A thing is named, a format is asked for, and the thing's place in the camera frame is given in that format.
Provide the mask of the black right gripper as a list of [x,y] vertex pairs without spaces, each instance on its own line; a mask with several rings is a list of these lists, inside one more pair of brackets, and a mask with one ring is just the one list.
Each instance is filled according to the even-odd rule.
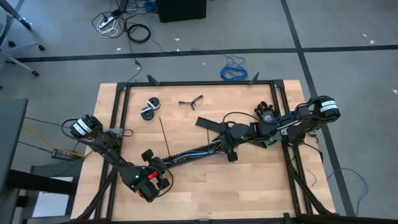
[[238,160],[238,155],[234,151],[234,148],[236,147],[236,142],[233,139],[232,135],[229,133],[229,126],[227,123],[220,124],[219,137],[212,140],[212,143],[219,143],[215,147],[215,149],[222,148],[224,150],[224,153],[227,155],[229,162],[234,162]]

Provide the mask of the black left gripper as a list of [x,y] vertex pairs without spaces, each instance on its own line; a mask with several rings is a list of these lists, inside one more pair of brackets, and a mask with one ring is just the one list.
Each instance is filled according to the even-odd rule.
[[150,180],[152,179],[157,180],[157,186],[159,190],[166,189],[170,185],[170,182],[168,179],[165,179],[163,175],[165,174],[166,170],[169,170],[172,167],[170,163],[165,163],[165,162],[170,162],[170,159],[169,158],[161,159],[159,157],[154,157],[154,153],[152,152],[151,149],[144,151],[141,154],[141,157],[144,162],[149,163],[149,168],[147,168],[149,173],[147,177]]

